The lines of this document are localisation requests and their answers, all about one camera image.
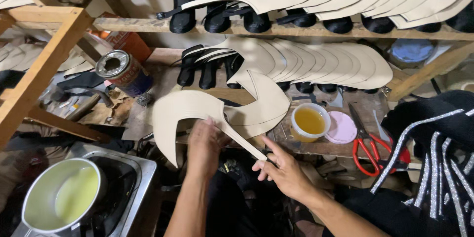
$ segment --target tin can lid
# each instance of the tin can lid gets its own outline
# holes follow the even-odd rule
[[[331,126],[325,137],[331,143],[346,144],[357,137],[357,128],[351,117],[338,111],[331,111],[328,114],[331,118]]]
[[[126,69],[130,57],[127,52],[113,50],[105,53],[95,64],[95,72],[104,78],[117,76]]]

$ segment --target glue container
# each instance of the glue container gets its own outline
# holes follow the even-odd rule
[[[293,110],[290,132],[303,143],[315,142],[324,136],[331,126],[327,111],[316,104],[304,103]]]

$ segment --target orange box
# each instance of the orange box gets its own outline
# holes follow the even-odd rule
[[[100,15],[101,18],[122,18],[120,16],[104,12]],[[89,31],[90,34],[97,36],[95,38],[99,42],[105,40],[108,46],[113,49],[120,49],[136,58],[140,64],[150,56],[151,50],[146,43],[140,38],[139,34],[135,32],[111,32],[111,31]]]

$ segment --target person's right hand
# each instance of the person's right hand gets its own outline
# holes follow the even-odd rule
[[[274,180],[278,188],[288,197],[291,197],[301,203],[304,203],[305,196],[311,195],[316,188],[308,177],[299,168],[298,162],[294,157],[283,151],[276,143],[267,137],[262,137],[264,143],[273,153],[267,154],[272,163],[257,160],[252,167],[253,171],[259,171],[258,180],[264,180],[268,175],[268,180]]]

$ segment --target pink lid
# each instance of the pink lid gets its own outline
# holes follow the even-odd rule
[[[324,137],[331,143],[346,144],[352,142],[357,136],[354,121],[345,113],[338,111],[328,112],[331,126]]]

